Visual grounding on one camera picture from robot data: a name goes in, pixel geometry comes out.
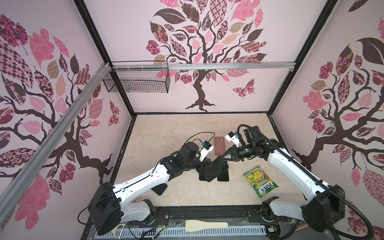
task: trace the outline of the green snack packet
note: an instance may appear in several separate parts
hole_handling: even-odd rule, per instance
[[[268,177],[268,175],[260,168],[260,166],[255,167],[251,171],[244,173],[244,176],[252,184],[253,189],[256,191],[259,197],[264,196],[265,194],[272,191],[272,189],[278,187],[276,183]]]

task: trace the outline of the black metal basket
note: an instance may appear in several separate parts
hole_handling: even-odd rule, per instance
[[[137,65],[138,62],[153,62],[153,66]],[[113,68],[104,78],[108,92],[168,93],[169,70],[166,61],[125,61],[127,67]]]

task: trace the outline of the marble patterned surface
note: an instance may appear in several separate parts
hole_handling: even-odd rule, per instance
[[[224,137],[230,131],[235,132],[240,124],[258,126],[267,137],[277,139],[267,115],[263,113],[138,115],[115,183],[146,172],[161,158],[177,151],[190,136],[198,132],[211,131],[216,136]],[[211,136],[210,133],[204,133],[194,138],[205,141]],[[226,149],[231,145],[225,140]],[[214,151],[207,158],[213,161],[216,158]],[[293,182],[264,159],[256,157],[252,160],[245,159],[244,162],[228,162],[228,165],[229,182],[218,182],[216,179],[202,182],[199,181],[199,174],[190,170],[167,182],[168,188],[162,196],[149,190],[136,198],[136,201],[150,199],[155,206],[187,206],[261,204],[272,196],[304,200]],[[278,188],[262,198],[243,176],[257,165],[278,185]]]

